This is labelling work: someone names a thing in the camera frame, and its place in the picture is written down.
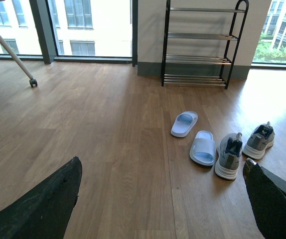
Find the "wooden floor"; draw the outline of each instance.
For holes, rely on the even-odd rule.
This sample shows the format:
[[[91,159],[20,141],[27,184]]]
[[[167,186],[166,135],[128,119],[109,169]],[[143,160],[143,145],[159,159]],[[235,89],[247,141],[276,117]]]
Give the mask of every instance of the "wooden floor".
[[[270,121],[276,142],[259,164],[286,180],[286,72],[251,70],[228,90],[161,87],[131,65],[0,61],[0,210],[73,156],[83,164],[65,239],[259,239],[242,176],[189,158],[199,130],[216,145]],[[196,111],[186,138],[176,116]]]

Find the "sneaker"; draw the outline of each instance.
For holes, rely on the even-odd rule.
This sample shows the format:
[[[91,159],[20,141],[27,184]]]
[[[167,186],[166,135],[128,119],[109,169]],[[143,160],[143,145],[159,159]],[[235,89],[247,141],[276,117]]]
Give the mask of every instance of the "sneaker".
[[[254,130],[243,152],[253,159],[261,159],[265,154],[266,148],[273,146],[274,139],[275,132],[271,123],[262,124]]]
[[[229,180],[236,178],[242,146],[241,133],[230,133],[221,140],[217,147],[218,160],[215,164],[215,173],[218,176]]]

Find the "black metal shoe rack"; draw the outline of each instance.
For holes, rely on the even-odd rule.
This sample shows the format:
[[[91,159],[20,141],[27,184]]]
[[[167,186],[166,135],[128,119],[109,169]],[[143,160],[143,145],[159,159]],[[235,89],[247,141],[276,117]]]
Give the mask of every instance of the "black metal shoe rack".
[[[239,9],[239,5],[244,2],[246,9]],[[161,79],[162,86],[164,85],[176,85],[176,86],[215,86],[228,88],[228,84],[232,75],[235,58],[239,42],[242,36],[246,15],[248,12],[249,2],[248,0],[238,0],[235,9],[210,9],[210,8],[179,8],[171,7],[170,0],[166,1],[166,15],[165,15],[165,29],[164,29],[164,42],[163,42],[163,57],[162,57],[162,68],[161,68]],[[185,11],[185,12],[227,12],[233,13],[233,19],[231,28],[228,35],[221,34],[197,34],[197,33],[173,33],[168,32],[169,17],[171,11]],[[243,14],[243,21],[238,36],[233,35],[234,25],[237,14]],[[167,40],[169,38],[182,38],[182,39],[208,39],[208,40],[225,40],[226,48],[224,56],[185,56],[185,55],[167,55]],[[233,59],[230,60],[227,57],[229,50],[230,41],[237,41]],[[166,63],[177,63],[177,64],[211,64],[221,65],[219,76],[191,76],[191,75],[170,75],[166,74],[165,68]],[[224,66],[230,65],[230,70],[227,79],[223,79]]]

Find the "tree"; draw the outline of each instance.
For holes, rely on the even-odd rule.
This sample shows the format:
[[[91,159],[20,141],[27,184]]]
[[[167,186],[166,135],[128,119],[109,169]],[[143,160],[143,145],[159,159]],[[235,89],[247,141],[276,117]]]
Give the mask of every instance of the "tree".
[[[286,48],[280,47],[280,49],[271,49],[271,42],[264,39],[268,38],[270,35],[262,33],[256,52],[254,55],[254,62],[283,62],[286,61]]]

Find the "baseboard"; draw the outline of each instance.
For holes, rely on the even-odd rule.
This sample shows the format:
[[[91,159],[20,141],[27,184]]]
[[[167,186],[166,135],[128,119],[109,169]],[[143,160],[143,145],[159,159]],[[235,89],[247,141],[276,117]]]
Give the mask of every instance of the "baseboard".
[[[251,66],[234,66],[231,79],[245,80]],[[168,74],[213,76],[219,75],[221,67],[215,65],[191,65],[191,64],[167,64]],[[230,66],[224,67],[223,76],[227,78]],[[138,62],[139,76],[160,76],[161,63],[158,62]]]

